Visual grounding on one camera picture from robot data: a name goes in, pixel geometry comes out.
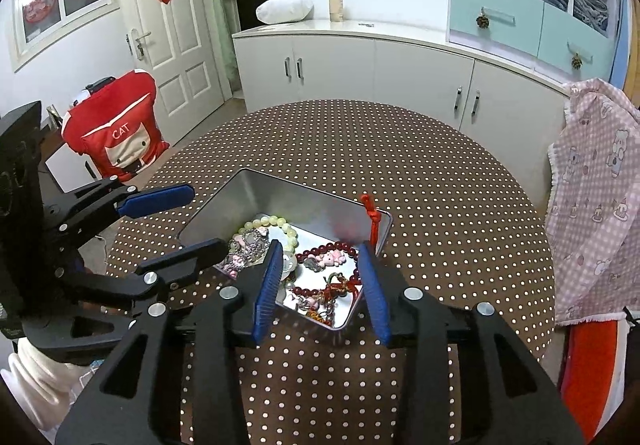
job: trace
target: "beige bottle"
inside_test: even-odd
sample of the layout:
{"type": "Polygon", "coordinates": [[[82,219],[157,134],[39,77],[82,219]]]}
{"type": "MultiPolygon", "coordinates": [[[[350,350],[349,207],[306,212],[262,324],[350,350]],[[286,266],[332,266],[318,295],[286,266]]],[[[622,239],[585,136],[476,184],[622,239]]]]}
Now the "beige bottle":
{"type": "Polygon", "coordinates": [[[342,0],[329,0],[329,21],[342,22],[343,19],[342,0]]]}

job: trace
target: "polka dot tablecloth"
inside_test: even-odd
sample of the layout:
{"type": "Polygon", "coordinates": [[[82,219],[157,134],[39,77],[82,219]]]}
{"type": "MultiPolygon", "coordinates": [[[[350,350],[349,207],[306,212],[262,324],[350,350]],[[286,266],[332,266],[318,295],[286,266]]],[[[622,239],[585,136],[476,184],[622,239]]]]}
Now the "polka dot tablecloth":
{"type": "MultiPolygon", "coordinates": [[[[383,257],[408,284],[443,303],[489,301],[540,359],[553,327],[554,278],[545,231],[504,167],[476,142],[414,112],[372,102],[308,101],[237,118],[194,141],[148,183],[187,181],[191,205],[123,221],[108,273],[180,248],[177,234],[240,168],[248,167],[338,196],[369,193],[394,218],[383,257]]],[[[197,303],[223,283],[203,271],[174,292],[171,307],[197,303]]],[[[238,349],[253,444],[391,443],[404,351],[380,345],[366,311],[339,348],[284,321],[259,349],[238,349]]],[[[450,439],[459,436],[455,348],[450,354],[450,439]]],[[[193,441],[186,350],[182,440],[193,441]]]]}

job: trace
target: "red string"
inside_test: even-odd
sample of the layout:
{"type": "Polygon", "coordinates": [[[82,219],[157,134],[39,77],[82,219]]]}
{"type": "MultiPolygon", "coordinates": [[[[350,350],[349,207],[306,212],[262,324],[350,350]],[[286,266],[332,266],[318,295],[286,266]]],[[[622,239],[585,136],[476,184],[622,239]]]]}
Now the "red string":
{"type": "Polygon", "coordinates": [[[368,194],[363,194],[360,196],[360,201],[364,205],[364,208],[367,210],[367,216],[371,218],[371,235],[369,236],[369,242],[373,247],[373,250],[376,250],[376,245],[378,244],[378,226],[380,224],[380,220],[382,219],[382,214],[378,212],[376,206],[373,204],[373,200],[371,196],[368,194]]]}

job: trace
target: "white plastic bag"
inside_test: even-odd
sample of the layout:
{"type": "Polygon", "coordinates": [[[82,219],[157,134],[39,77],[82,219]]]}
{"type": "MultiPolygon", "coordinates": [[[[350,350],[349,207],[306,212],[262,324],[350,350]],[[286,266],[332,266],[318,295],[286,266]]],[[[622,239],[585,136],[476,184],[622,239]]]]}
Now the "white plastic bag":
{"type": "Polygon", "coordinates": [[[302,21],[313,6],[311,0],[269,0],[255,9],[255,15],[265,24],[302,21]]]}

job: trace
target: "drawer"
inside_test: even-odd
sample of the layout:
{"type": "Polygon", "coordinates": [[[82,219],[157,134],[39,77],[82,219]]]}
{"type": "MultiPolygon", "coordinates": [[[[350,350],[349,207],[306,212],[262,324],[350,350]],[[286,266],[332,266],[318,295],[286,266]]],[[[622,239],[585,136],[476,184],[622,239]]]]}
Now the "drawer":
{"type": "Polygon", "coordinates": [[[541,0],[449,0],[449,29],[538,54],[544,2],[541,0]],[[476,18],[489,19],[479,28],[476,18]]]}
{"type": "Polygon", "coordinates": [[[573,16],[545,3],[538,58],[569,73],[575,81],[600,77],[608,81],[614,42],[573,16]],[[578,53],[582,67],[574,70],[578,53]]]}

